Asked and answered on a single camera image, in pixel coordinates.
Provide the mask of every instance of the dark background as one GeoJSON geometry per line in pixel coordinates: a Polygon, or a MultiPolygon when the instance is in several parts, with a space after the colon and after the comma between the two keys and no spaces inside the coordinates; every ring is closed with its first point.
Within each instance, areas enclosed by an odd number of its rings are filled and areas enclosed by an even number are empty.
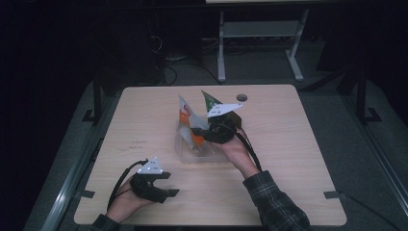
{"type": "MultiPolygon", "coordinates": [[[[184,49],[197,59],[200,38],[217,36],[213,12],[162,12],[158,21],[151,21],[144,14],[107,17],[79,11],[83,7],[74,1],[0,2],[2,228],[24,227],[81,94],[95,73],[113,87],[108,91],[127,85],[153,86],[161,78],[154,70],[161,60],[143,53],[152,31],[168,41],[168,50],[184,49]],[[137,31],[125,33],[135,25],[137,31]],[[128,62],[127,69],[107,57],[95,41],[128,62]],[[134,52],[126,53],[124,47],[129,46],[134,52]]],[[[370,80],[408,124],[407,22],[402,1],[316,8],[311,10],[304,37],[327,40],[320,69],[336,70],[364,53],[370,80]]]]}

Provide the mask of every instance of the table top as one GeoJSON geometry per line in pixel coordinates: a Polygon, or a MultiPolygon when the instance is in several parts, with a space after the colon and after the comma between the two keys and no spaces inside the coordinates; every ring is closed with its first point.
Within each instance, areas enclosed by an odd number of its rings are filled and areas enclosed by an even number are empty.
{"type": "MultiPolygon", "coordinates": [[[[145,158],[158,157],[167,180],[161,189],[180,189],[164,204],[138,211],[124,223],[137,225],[261,225],[259,214],[229,163],[185,164],[174,151],[179,95],[198,115],[205,115],[202,90],[222,103],[248,100],[236,111],[261,162],[279,188],[308,216],[312,225],[343,225],[346,216],[300,99],[290,85],[194,86],[128,88],[114,117],[86,186],[93,198],[82,197],[75,214],[80,224],[106,213],[107,203],[123,170],[145,158]]],[[[134,174],[135,167],[129,176],[134,174]]]]}

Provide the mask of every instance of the person's right hand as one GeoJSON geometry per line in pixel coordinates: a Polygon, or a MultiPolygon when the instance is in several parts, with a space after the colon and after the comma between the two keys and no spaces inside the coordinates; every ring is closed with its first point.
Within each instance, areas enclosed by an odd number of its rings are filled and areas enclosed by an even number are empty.
{"type": "MultiPolygon", "coordinates": [[[[241,129],[237,129],[237,132],[245,138],[241,129]]],[[[226,158],[241,172],[244,179],[259,172],[249,157],[248,150],[237,136],[226,143],[212,142],[212,145],[223,151],[226,158]]]]}

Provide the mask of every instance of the plaid shirt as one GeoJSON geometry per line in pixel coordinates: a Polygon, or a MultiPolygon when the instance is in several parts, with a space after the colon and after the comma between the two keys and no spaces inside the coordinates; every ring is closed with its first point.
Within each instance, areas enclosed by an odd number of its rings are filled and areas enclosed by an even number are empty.
{"type": "Polygon", "coordinates": [[[268,230],[312,230],[306,214],[279,190],[268,171],[243,181],[268,230]]]}

